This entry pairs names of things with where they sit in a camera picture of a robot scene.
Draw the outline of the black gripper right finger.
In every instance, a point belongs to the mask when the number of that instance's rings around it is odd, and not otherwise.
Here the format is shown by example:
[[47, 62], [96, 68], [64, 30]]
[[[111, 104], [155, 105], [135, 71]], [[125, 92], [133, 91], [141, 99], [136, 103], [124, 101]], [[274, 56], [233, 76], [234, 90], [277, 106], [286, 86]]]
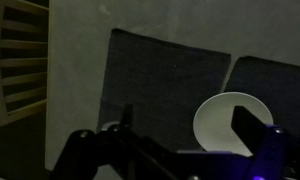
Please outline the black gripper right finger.
[[264, 124], [248, 109], [235, 106], [231, 128], [252, 153], [248, 177], [253, 180], [284, 180], [291, 168], [300, 180], [300, 138], [286, 129]]

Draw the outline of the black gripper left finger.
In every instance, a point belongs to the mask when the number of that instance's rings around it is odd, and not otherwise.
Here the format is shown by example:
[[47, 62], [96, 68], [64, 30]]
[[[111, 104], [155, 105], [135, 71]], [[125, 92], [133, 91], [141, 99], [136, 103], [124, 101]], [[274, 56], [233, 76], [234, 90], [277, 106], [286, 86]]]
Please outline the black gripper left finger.
[[110, 165], [122, 180], [177, 180], [165, 162], [168, 152], [130, 128], [134, 109], [124, 107], [121, 121], [106, 131], [74, 131], [68, 138], [49, 180], [93, 180]]

